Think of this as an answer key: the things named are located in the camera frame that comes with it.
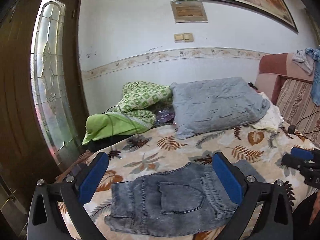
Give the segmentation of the purple patterned cloth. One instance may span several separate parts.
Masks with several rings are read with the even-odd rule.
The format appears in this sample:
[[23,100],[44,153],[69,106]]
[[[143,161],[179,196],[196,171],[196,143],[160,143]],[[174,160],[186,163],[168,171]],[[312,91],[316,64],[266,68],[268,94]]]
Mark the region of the purple patterned cloth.
[[156,113],[155,125],[172,124],[174,121],[175,112],[172,108],[163,109]]

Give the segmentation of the grey quilted pillow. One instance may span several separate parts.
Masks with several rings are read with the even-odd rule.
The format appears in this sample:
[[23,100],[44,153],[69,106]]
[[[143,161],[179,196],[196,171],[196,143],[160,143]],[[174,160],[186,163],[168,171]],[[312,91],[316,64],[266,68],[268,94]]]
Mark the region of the grey quilted pillow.
[[242,77],[172,83],[170,89],[178,139],[255,123],[271,105]]

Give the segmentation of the blue denim garment on headboard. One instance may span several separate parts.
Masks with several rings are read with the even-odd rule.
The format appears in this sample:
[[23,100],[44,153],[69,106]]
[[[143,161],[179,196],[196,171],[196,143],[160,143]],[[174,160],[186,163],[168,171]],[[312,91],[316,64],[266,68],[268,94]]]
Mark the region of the blue denim garment on headboard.
[[309,55],[314,61],[314,76],[313,76],[313,83],[311,89],[311,99],[313,103],[319,107],[320,106],[320,54],[319,48],[306,48],[305,53]]

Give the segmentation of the green patterned blanket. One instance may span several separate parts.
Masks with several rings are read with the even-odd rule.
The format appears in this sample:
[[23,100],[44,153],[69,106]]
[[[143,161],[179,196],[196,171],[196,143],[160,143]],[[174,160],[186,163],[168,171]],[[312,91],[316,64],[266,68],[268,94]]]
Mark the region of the green patterned blanket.
[[147,81],[126,83],[122,96],[117,105],[87,118],[83,145],[113,135],[144,133],[156,122],[156,114],[148,108],[159,102],[172,102],[169,86]]

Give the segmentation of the cream small print pillow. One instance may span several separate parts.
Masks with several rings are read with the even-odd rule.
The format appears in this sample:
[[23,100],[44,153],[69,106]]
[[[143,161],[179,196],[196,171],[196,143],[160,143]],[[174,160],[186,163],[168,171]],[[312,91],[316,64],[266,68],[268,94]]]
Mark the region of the cream small print pillow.
[[250,124],[250,126],[258,130],[276,133],[284,122],[280,109],[271,102],[265,93],[260,92],[259,95],[270,103],[270,107],[263,118],[253,124]]

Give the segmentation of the leaf print bed blanket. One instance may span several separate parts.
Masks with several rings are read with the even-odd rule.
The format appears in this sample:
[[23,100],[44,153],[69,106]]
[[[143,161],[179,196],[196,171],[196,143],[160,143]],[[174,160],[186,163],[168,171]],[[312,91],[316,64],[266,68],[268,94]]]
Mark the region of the leaf print bed blanket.
[[245,159],[269,183],[281,179],[291,206],[297,207],[316,189],[306,185],[298,171],[283,166],[281,159],[293,147],[313,150],[315,146],[304,135],[289,134],[286,129],[287,124],[282,124],[276,132],[242,126],[180,140],[176,127],[165,125],[137,137],[125,140],[114,137],[94,144],[84,160],[89,163],[98,152],[105,152],[109,166],[85,210],[106,239],[136,239],[136,235],[112,231],[104,221],[110,213],[111,187],[144,175],[174,170],[188,162],[208,166],[216,151],[221,151],[231,163]]

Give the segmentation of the striped floral headboard cushion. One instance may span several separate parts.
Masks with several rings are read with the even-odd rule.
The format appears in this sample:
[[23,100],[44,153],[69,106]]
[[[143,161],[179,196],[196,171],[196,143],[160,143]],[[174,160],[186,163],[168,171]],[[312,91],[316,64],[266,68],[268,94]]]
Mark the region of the striped floral headboard cushion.
[[311,99],[312,84],[287,79],[278,96],[277,106],[288,125],[295,125],[296,130],[290,136],[309,139],[319,146],[319,107]]

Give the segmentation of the wooden door with stained glass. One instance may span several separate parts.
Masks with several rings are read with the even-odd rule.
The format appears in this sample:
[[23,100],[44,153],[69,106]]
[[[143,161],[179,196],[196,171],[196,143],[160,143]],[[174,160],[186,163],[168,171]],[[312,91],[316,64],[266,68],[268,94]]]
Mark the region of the wooden door with stained glass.
[[80,0],[1,0],[1,229],[24,234],[38,179],[81,154]]

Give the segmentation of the black object behind pillow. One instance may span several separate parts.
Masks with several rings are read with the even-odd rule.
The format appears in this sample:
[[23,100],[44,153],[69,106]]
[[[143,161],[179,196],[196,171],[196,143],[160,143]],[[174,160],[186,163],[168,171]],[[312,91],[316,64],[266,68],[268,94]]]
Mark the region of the black object behind pillow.
[[254,90],[258,90],[257,87],[255,87],[255,85],[253,85],[253,83],[249,82],[248,85],[249,85],[249,87],[253,88]]

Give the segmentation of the black power adapter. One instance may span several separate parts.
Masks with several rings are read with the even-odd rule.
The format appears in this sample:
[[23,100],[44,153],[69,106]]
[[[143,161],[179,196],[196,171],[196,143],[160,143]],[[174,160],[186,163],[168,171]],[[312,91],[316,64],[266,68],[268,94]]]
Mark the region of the black power adapter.
[[294,134],[294,133],[295,133],[295,130],[296,130],[295,125],[290,125],[290,126],[288,127],[288,133],[289,133],[289,134]]

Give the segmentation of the grey washed denim pants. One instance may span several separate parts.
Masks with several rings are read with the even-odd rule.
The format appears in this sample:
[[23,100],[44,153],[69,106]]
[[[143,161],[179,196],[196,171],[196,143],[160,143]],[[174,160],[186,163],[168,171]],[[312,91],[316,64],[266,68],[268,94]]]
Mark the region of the grey washed denim pants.
[[112,185],[111,230],[154,237],[180,237],[228,223],[237,209],[211,165],[187,163]]

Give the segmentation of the beige wall switch plate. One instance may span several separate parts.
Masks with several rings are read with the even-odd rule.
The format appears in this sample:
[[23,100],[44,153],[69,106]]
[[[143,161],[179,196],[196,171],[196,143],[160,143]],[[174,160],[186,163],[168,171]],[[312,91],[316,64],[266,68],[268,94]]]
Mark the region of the beige wall switch plate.
[[192,33],[175,34],[174,35],[174,41],[175,41],[175,43],[179,43],[179,42],[184,42],[184,43],[194,42],[194,37],[193,37]]

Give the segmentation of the grey cloth on headboard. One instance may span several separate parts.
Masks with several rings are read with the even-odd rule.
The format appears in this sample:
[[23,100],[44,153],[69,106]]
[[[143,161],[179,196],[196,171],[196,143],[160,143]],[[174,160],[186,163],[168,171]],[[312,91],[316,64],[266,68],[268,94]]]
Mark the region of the grey cloth on headboard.
[[309,76],[313,74],[314,59],[305,53],[304,50],[298,50],[292,57],[292,62],[300,66]]

